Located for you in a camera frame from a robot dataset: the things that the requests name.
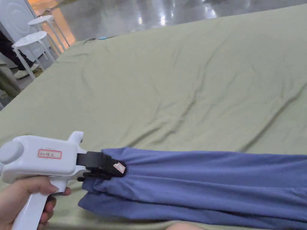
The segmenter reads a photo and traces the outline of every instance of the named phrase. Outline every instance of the black clip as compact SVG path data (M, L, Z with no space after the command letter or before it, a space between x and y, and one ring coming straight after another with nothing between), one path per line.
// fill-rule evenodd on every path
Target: black clip
M79 177L78 181L83 182L85 177L95 177L110 180L112 177L123 177L126 175L127 166L125 162L115 160L103 152L87 152L77 154L77 165L85 166L90 172Z

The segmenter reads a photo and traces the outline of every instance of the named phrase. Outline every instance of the handheld device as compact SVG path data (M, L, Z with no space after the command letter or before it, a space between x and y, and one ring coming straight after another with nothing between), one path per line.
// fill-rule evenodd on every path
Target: handheld device
M19 136L0 148L0 175L5 183L33 176L48 176L65 191L69 180L84 181L86 177L109 180L123 177L127 168L123 161L115 160L103 152L80 148L83 132L73 132L68 140L38 136ZM14 221L12 230L36 230L47 195L31 194L26 205Z

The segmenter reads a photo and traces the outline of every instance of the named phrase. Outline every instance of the hand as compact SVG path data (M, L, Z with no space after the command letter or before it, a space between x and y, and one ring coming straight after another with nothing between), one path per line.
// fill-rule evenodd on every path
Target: hand
M47 177L31 177L17 181L0 193L0 230L11 230L13 222L23 206L27 203L32 193L50 195L58 190ZM68 196L71 190L66 188L63 195ZM47 199L44 211L41 215L38 230L44 230L48 226L48 220L53 216L53 208L56 199Z

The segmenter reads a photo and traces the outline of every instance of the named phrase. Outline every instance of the purple garment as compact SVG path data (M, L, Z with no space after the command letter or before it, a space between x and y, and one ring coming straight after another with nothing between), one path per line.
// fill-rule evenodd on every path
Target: purple garment
M126 176L86 178L79 206L103 216L307 229L307 155L104 149Z

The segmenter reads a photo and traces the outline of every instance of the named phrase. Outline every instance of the label sticker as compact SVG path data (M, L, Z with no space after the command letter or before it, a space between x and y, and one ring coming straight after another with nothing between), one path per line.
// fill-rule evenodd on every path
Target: label sticker
M56 151L56 150L49 150L49 149L40 149L38 151L38 157L61 159L62 158L62 152Z
M114 168L116 168L118 171L120 171L121 173L124 174L126 167L123 166L121 163L118 162L117 164L114 164L113 166L114 166Z

